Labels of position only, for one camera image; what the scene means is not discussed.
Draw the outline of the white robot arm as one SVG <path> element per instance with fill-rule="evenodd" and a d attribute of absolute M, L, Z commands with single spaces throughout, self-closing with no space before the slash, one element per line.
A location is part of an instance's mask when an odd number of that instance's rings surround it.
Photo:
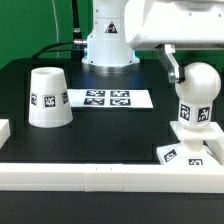
<path fill-rule="evenodd" d="M 182 82 L 176 50 L 224 48 L 224 0 L 92 0 L 93 29 L 82 63 L 106 72 L 157 50 L 169 81 Z"/>

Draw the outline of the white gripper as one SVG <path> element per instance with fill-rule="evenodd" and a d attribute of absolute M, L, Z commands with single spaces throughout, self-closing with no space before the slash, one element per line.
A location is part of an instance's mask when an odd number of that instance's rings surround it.
<path fill-rule="evenodd" d="M 175 46 L 224 47 L 224 0 L 129 0 L 124 22 L 132 49 L 157 48 L 170 83 L 185 81 L 184 67 L 174 57 Z"/>

